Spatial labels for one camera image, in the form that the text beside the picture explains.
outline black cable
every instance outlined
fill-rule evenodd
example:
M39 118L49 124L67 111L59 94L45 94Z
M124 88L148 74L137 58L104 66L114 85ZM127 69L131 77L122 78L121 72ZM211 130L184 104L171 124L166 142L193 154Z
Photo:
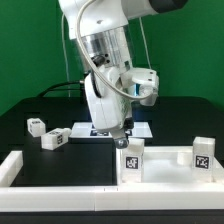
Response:
M57 87L61 87L61 86L68 86L68 85L74 85L74 84L81 84L81 81L71 81L71 82L63 82L63 83L59 83L59 84L55 84L49 88L47 88L46 90L44 90L43 92L39 93L37 95L37 97L43 97L46 93L48 93L49 91L52 91L53 89L57 88Z
M102 96L101 96L100 92L97 89L97 86L96 86L96 78L95 78L95 75L94 75L93 70L91 70L91 72L90 72L90 77L91 77L91 82L92 82L93 91L94 91L95 95L98 98L101 98Z

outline wire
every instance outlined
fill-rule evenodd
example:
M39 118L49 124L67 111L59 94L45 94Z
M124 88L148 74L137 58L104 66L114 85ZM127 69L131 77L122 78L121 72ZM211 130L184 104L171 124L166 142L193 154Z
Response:
M84 57L86 58L86 61L88 62L88 64L90 65L90 67L93 69L93 71L95 72L95 74L99 77L99 79L107 86L109 87L111 90L113 90L114 92L116 92L117 94L119 94L120 96L123 96L129 100L143 100L146 99L147 97L149 97L150 95L152 95L152 93L145 95L145 96L131 96L125 92L122 92L121 90L117 89L115 86L113 86L110 82L108 82L108 80L103 76L103 74L98 70L98 68L96 67L96 65L92 62L92 59L90 58L88 52L86 51L86 48L82 42L82 37L81 37L81 32L80 32L80 23L81 23L81 19L82 19L82 15L85 11L85 9L91 5L93 2L95 2L96 0L89 0L88 2L86 2L82 8L80 9L78 16L77 16L77 21L76 21L76 26L75 26L75 32L76 32L76 38L77 38L77 42L79 44L79 47L84 55Z
M143 27L143 24L142 24L142 17L139 17L139 23L140 23L140 27L141 27L142 38L143 38L143 43L144 43L144 47L145 47L147 62L148 62L149 68L152 69L150 59L149 59L148 45L147 45L146 38L145 38L145 31L144 31L144 27Z
M71 82L63 82L63 83L59 83L59 84L55 84L49 88L47 88L46 90L44 90L43 92L39 93L37 95L37 97L43 97L45 94L47 94L49 91L54 91L55 88L57 87L61 87L61 86L70 86L70 85L74 85L74 84L83 84L83 81L71 81Z
M67 81L69 82L70 74L69 74L68 57L67 57L66 46L65 46L64 20L65 20L65 14L63 14L61 17L61 38L62 38L63 53L64 53L64 59L65 59L66 77L67 77Z

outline small white block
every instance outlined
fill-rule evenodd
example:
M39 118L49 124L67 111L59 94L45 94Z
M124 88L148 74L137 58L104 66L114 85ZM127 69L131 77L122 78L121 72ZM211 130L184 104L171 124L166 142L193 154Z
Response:
M122 182L137 182L143 180L144 139L130 138L126 149L121 150Z
M40 137L46 133L46 125L39 118L28 119L27 128L33 137Z
M178 152L177 164L181 166L190 166L192 164L192 153L190 152Z
M193 177L198 181L212 182L215 139L196 137L193 143Z
M56 128L41 136L41 145L43 149L54 150L59 146L68 142L68 137L71 134L69 128Z

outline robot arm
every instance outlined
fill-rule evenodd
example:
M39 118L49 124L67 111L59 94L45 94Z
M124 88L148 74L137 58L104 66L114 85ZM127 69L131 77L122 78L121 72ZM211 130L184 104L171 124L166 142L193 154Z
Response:
M187 0L59 0L78 43L85 71L85 90L95 128L110 132L117 148L126 148L125 129L133 128L131 102L152 106L159 80L151 69L133 68L128 43L129 18L178 9ZM134 85L140 84L140 96Z

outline white tray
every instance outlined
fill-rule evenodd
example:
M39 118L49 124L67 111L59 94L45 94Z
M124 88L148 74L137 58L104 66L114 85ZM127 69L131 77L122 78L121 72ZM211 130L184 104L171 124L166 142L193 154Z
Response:
M193 180L190 166L181 167L176 161L178 153L191 150L192 147L146 147L144 183L0 188L0 211L224 209L222 166L215 160L212 183Z

